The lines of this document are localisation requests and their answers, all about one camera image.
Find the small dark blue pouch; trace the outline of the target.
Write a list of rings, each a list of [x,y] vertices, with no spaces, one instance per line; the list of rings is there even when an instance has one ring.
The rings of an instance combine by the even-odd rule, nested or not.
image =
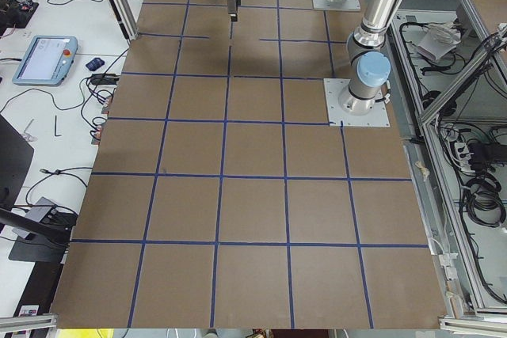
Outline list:
[[[100,69],[102,66],[105,65],[105,61],[99,57],[95,57],[93,59],[91,59],[87,64],[86,64],[86,68],[89,70],[89,71],[96,71],[98,69]]]

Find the blue teach pendant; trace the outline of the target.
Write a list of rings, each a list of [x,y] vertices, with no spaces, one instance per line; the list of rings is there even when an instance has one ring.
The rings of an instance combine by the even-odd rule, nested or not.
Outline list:
[[[75,36],[35,36],[12,82],[55,87],[67,77],[78,51]]]

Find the black allen key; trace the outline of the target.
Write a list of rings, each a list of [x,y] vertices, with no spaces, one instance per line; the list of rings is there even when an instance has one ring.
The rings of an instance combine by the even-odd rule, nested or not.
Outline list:
[[[53,124],[53,131],[55,137],[60,137],[61,134],[58,131],[58,116],[54,115],[54,124]]]

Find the black monitor stand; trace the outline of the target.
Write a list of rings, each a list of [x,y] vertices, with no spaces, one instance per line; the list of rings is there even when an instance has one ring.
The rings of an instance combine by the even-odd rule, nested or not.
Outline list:
[[[47,226],[13,211],[32,163],[34,149],[5,118],[1,118],[1,226],[16,235],[9,259],[59,263],[70,242],[71,227]]]

